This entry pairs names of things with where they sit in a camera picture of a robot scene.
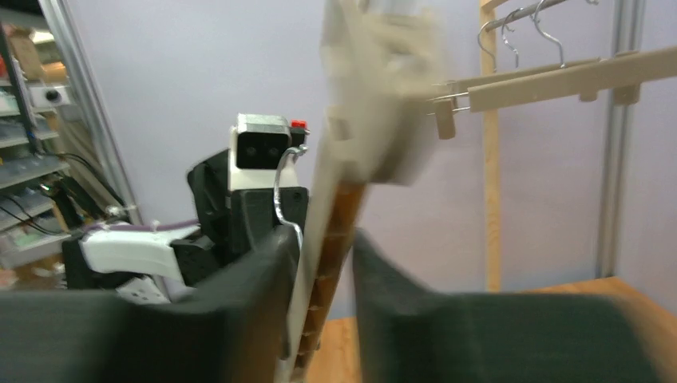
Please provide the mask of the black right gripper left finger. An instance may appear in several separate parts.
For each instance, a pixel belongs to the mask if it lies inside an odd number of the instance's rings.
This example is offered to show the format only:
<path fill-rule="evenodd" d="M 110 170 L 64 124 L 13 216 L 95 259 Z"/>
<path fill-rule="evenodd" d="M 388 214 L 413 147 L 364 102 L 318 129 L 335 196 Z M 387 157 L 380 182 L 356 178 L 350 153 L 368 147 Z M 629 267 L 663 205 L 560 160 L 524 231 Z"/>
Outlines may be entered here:
<path fill-rule="evenodd" d="M 179 302 L 111 290 L 1 295 L 4 382 L 272 382 L 299 255 L 278 227 Z"/>

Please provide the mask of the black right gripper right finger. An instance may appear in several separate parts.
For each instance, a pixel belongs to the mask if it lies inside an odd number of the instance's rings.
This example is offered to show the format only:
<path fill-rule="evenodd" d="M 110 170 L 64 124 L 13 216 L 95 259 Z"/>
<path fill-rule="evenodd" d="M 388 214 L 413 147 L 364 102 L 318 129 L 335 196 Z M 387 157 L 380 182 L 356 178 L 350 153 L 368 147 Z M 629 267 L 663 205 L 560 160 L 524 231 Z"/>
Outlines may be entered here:
<path fill-rule="evenodd" d="M 598 294 L 442 293 L 352 247 L 365 382 L 659 382 L 619 302 Z"/>

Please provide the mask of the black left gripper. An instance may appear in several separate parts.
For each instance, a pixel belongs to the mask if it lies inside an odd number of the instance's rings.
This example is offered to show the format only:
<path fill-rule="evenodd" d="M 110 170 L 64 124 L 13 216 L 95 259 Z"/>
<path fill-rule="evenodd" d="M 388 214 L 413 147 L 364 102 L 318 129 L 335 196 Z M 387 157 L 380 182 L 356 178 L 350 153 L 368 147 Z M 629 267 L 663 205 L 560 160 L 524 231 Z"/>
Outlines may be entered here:
<path fill-rule="evenodd" d="M 271 186 L 228 190 L 228 157 L 225 149 L 199 162 L 187 174 L 202 233 L 215 243 L 221 265 L 248 253 L 280 225 Z"/>

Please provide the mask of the wooden hanger with grey underwear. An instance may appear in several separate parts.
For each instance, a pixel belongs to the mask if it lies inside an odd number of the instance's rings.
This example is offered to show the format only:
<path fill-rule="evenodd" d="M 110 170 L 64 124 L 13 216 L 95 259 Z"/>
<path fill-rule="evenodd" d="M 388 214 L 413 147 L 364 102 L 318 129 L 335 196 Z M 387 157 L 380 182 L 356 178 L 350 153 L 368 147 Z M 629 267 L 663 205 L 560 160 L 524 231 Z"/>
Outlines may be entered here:
<path fill-rule="evenodd" d="M 426 117 L 445 55 L 431 9 L 412 1 L 328 1 L 319 53 L 332 102 L 324 114 L 287 314 L 290 353 L 278 382 L 303 382 L 373 184 L 409 184 L 435 141 Z"/>

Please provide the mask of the wooden hanger with blue underwear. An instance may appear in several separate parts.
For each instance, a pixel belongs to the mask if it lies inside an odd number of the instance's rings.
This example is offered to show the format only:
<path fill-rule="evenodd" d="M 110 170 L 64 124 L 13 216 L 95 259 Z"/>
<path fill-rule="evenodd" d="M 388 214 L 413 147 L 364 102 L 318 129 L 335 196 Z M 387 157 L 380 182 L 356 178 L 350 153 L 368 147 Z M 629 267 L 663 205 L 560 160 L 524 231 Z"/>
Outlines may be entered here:
<path fill-rule="evenodd" d="M 610 89 L 618 105 L 639 101 L 644 82 L 676 76 L 674 46 L 647 52 L 623 52 L 598 63 L 561 69 L 480 88 L 469 98 L 473 113 L 502 109 L 540 101 L 579 96 L 583 102 L 596 99 L 601 90 Z"/>

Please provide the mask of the wooden clip hanger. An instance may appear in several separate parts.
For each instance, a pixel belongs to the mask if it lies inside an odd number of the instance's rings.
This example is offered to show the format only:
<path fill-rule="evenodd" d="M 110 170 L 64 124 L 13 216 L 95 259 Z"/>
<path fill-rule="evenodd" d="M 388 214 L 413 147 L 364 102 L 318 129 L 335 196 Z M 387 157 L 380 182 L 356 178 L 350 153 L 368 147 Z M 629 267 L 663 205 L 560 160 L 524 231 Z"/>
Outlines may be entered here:
<path fill-rule="evenodd" d="M 469 102 L 469 105 L 465 107 L 460 107 L 457 103 L 457 99 L 460 97 L 470 98 L 473 93 L 489 85 L 504 84 L 507 81 L 523 80 L 527 77 L 532 77 L 535 75 L 551 73 L 561 69 L 568 69 L 576 66 L 587 65 L 598 63 L 601 61 L 599 57 L 584 59 L 579 61 L 566 61 L 564 59 L 564 47 L 561 42 L 543 31 L 540 27 L 539 12 L 537 11 L 534 15 L 529 16 L 533 25 L 536 28 L 538 34 L 546 40 L 553 42 L 557 45 L 560 55 L 560 61 L 556 64 L 537 66 L 534 68 L 520 69 L 520 54 L 517 48 L 515 48 L 506 37 L 505 31 L 509 28 L 509 24 L 503 25 L 501 28 L 501 39 L 514 55 L 515 69 L 511 72 L 506 73 L 492 73 L 490 75 L 482 77 L 471 77 L 456 81 L 449 81 L 442 86 L 442 89 L 446 91 L 445 95 L 435 97 L 432 100 L 432 105 L 434 106 L 434 111 L 432 114 L 435 117 L 435 122 L 437 125 L 437 135 L 441 140 L 450 140 L 456 136 L 456 123 L 454 116 L 456 113 L 471 110 L 473 108 L 472 101 Z"/>

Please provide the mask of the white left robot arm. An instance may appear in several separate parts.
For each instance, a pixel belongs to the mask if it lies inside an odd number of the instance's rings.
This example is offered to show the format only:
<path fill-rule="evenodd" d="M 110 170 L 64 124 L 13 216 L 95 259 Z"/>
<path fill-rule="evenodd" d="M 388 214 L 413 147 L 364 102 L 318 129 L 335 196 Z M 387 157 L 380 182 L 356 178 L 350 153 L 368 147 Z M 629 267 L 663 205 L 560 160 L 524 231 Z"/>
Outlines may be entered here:
<path fill-rule="evenodd" d="M 153 227 L 98 224 L 62 244 L 66 281 L 72 289 L 126 288 L 139 298 L 131 279 L 159 275 L 194 287 L 263 247 L 278 227 L 293 230 L 283 252 L 284 277 L 294 282 L 307 212 L 308 190 L 286 182 L 307 151 L 289 147 L 262 168 L 237 168 L 230 149 L 198 163 L 188 174 L 198 215 Z"/>

